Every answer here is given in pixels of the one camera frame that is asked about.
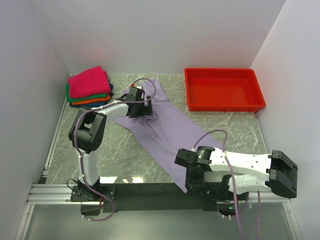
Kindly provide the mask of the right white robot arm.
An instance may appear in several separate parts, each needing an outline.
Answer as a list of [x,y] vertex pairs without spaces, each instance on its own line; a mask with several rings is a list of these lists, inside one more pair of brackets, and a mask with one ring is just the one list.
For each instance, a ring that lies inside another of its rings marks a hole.
[[298,166],[282,151],[271,154],[246,154],[199,146],[196,151],[179,149],[175,164],[186,168],[186,186],[203,188],[206,172],[227,172],[215,192],[226,200],[247,192],[271,191],[297,197]]

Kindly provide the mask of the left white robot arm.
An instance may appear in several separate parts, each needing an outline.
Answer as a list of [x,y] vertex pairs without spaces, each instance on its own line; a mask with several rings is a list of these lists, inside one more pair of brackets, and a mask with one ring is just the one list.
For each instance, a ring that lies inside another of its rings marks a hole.
[[77,152],[78,180],[85,185],[82,195],[88,201],[94,201],[100,195],[100,188],[95,185],[100,178],[97,149],[103,141],[106,125],[122,117],[131,119],[152,116],[154,97],[147,95],[141,86],[131,86],[128,93],[109,104],[94,108],[81,107],[78,110],[68,137]]

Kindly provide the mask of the lavender t shirt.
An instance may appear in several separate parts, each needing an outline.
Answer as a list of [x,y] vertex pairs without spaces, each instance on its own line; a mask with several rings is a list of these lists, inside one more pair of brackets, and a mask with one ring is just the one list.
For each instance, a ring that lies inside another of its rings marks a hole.
[[180,111],[166,96],[158,80],[141,84],[146,95],[155,94],[152,116],[117,118],[114,122],[134,135],[138,143],[172,177],[184,192],[186,168],[175,164],[179,149],[191,150],[206,131]]

